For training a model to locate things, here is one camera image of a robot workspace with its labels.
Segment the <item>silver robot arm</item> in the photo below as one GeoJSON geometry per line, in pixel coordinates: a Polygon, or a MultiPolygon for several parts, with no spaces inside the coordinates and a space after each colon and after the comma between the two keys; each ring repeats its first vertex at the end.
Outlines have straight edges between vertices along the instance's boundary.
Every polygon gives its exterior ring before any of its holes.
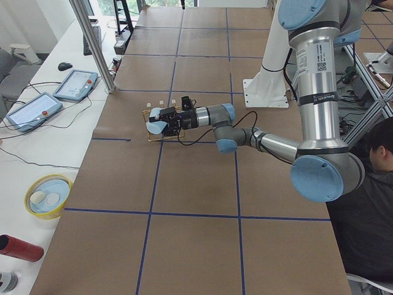
{"type": "Polygon", "coordinates": [[[296,55],[301,143],[255,127],[236,128],[232,104],[196,108],[186,96],[181,111],[153,108],[147,130],[177,136],[181,130],[211,126],[222,153],[250,146],[289,162],[294,188],[314,202],[331,202],[357,189],[365,170],[340,138],[334,46],[357,41],[365,5],[365,1],[283,1],[277,9],[296,55]]]}

